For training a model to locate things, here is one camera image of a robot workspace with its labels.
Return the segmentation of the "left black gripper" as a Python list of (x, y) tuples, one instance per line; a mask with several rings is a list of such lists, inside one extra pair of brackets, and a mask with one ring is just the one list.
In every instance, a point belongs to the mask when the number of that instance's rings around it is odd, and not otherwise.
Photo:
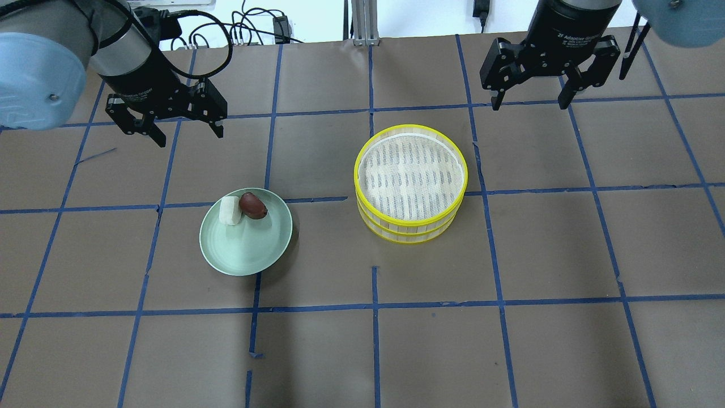
[[(124, 75), (107, 75), (105, 82), (112, 90), (105, 111), (124, 134), (146, 136), (164, 148), (167, 137), (149, 118), (181, 117), (204, 121), (215, 137), (224, 137), (223, 121), (228, 117), (228, 103), (223, 95), (207, 77), (187, 85), (163, 54), (152, 53), (135, 70)], [(134, 118), (130, 111), (145, 118)]]

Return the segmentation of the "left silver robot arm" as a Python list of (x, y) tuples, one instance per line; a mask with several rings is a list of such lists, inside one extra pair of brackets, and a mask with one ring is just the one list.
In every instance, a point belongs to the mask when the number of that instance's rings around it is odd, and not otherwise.
[(224, 136), (228, 104), (209, 73), (176, 67), (160, 50), (178, 38), (179, 20), (199, 10), (133, 8), (125, 1), (3, 1), (1, 123), (44, 131), (67, 123), (82, 95), (87, 69), (109, 86), (105, 111), (125, 134), (165, 147), (156, 121), (187, 118)]

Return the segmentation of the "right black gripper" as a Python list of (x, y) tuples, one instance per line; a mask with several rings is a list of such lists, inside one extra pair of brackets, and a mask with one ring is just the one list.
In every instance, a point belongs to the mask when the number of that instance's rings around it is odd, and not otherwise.
[(507, 91), (535, 77), (561, 77), (566, 81), (557, 98), (568, 109), (578, 92), (602, 86), (621, 54), (609, 22), (619, 1), (539, 1), (527, 34), (520, 43), (496, 38), (480, 70), (484, 90), (499, 111)]

